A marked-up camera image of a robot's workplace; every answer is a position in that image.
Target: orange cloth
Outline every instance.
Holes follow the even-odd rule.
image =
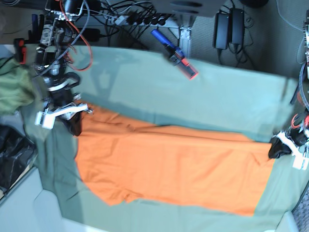
[[[75,160],[83,182],[107,204],[143,198],[254,214],[274,163],[270,144],[92,108]]]

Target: floor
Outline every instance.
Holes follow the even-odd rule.
[[[306,10],[309,9],[309,1],[306,0],[277,0],[281,15],[292,25],[301,29],[305,19]],[[234,0],[236,7],[243,8],[243,5]],[[230,1],[227,1],[227,6],[231,6]],[[245,32],[245,44],[253,45],[247,47],[246,50],[253,60],[258,71],[274,73],[279,75],[297,78],[301,62],[304,60],[304,46],[302,45],[303,33],[302,31],[288,25],[278,14],[276,0],[269,0],[269,2],[262,8],[251,9],[244,8],[246,18],[250,16],[254,25]],[[6,16],[7,22],[3,29],[3,33],[15,32],[19,29],[24,30],[15,34],[4,34],[0,38],[1,44],[9,44],[13,38],[27,37],[27,29],[30,28],[31,14],[39,14],[40,11],[18,8],[2,8],[2,14]],[[197,17],[192,30],[192,58],[205,60],[213,63],[219,63],[217,51],[212,47],[214,28],[214,17],[205,18]],[[149,28],[141,36],[140,40],[149,47],[151,51],[162,52],[165,50],[163,46],[155,40],[150,34],[153,28]],[[176,38],[167,30],[163,29],[174,43]],[[102,38],[98,43],[93,45],[107,46],[107,40]],[[111,46],[128,45],[128,39],[124,33],[119,33],[112,37]],[[223,51],[222,62],[227,66],[235,66],[237,61],[235,56],[229,51]],[[240,68],[254,69],[250,62],[239,65]]]

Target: black plastic bag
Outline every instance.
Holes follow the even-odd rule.
[[[35,145],[15,129],[0,125],[0,189],[6,193],[31,162]]]

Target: power adapter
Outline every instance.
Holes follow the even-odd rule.
[[[227,49],[229,40],[229,25],[230,16],[224,13],[217,13],[214,23],[213,44],[212,46],[217,49]]]
[[[243,45],[245,35],[245,16],[244,11],[238,8],[230,10],[230,42],[232,44]]]

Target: green fabric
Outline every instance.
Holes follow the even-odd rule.
[[[14,111],[34,100],[33,86],[27,69],[13,58],[0,59],[0,115]]]
[[[78,54],[87,54],[77,47]],[[94,66],[80,72],[75,88],[82,98],[159,125],[239,131],[267,141],[290,121],[296,81],[266,73],[220,67],[193,60],[200,74],[188,81],[160,55],[94,47]],[[88,57],[76,58],[83,66]],[[292,168],[293,157],[277,160],[253,217],[198,206],[136,200],[108,206],[82,183],[74,156],[78,139],[56,122],[48,131],[34,125],[42,103],[22,108],[26,132],[36,142],[43,188],[56,194],[62,216],[110,232],[262,232],[275,229],[297,203],[309,170]]]

